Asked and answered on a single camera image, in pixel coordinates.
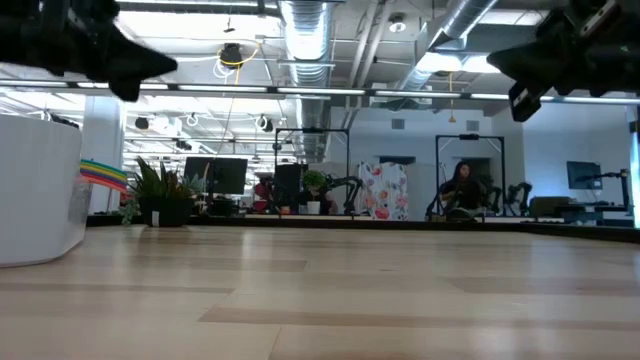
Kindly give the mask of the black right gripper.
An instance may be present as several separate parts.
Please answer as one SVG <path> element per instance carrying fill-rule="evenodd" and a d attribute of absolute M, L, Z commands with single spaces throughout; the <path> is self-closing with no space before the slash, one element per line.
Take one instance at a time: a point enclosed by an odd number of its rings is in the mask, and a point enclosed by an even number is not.
<path fill-rule="evenodd" d="M 509 90 L 515 122 L 541 107 L 544 91 L 639 92 L 639 1 L 571 1 L 543 21 L 543 41 L 492 52 L 487 62 L 516 82 Z"/>

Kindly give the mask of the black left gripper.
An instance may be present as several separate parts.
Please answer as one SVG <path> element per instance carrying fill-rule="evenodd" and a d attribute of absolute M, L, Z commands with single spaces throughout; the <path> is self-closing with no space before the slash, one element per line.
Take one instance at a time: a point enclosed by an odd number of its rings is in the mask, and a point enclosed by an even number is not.
<path fill-rule="evenodd" d="M 127 39 L 115 28 L 114 0 L 1 0 L 1 61 L 108 81 L 137 102 L 144 79 L 177 69 L 177 61 Z"/>

